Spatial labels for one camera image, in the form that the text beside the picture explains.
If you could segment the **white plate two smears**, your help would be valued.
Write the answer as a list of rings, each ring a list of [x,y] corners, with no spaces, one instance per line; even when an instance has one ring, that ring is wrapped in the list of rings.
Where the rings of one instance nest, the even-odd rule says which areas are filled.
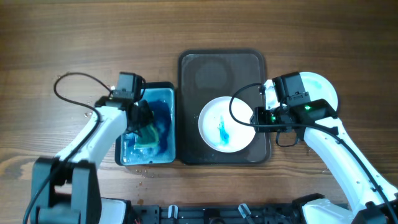
[[[309,93],[310,100],[324,99],[331,107],[338,111],[338,95],[333,85],[323,76],[313,72],[299,72],[304,89]],[[266,108],[268,110],[277,108],[279,100],[272,80],[263,84],[265,88]]]

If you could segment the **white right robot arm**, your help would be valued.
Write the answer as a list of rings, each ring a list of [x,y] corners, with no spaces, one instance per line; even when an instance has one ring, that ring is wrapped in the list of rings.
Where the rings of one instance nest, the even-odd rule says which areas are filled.
[[[295,131],[297,139],[320,156],[345,193],[349,210],[327,205],[324,198],[301,202],[299,211],[306,223],[397,223],[397,187],[370,164],[326,100],[257,107],[251,124],[260,133]]]

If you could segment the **white plate streak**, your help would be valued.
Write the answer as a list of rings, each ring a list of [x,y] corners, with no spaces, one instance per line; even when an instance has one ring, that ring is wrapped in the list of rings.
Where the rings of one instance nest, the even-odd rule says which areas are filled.
[[[254,139],[256,132],[247,126],[253,110],[244,101],[221,96],[209,101],[198,117],[198,130],[204,142],[218,152],[238,152]]]

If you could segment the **green yellow sponge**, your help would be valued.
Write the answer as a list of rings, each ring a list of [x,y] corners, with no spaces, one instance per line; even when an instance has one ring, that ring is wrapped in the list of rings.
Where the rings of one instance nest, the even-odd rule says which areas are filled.
[[[159,143],[159,132],[154,124],[144,126],[135,134],[135,149],[156,147]]]

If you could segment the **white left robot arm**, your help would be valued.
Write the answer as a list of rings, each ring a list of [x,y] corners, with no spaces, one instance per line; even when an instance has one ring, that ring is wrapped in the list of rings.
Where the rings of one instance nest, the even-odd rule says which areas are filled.
[[[145,100],[103,96],[78,136],[55,157],[40,157],[24,223],[126,223],[130,203],[103,198],[97,170],[112,144],[154,120]]]

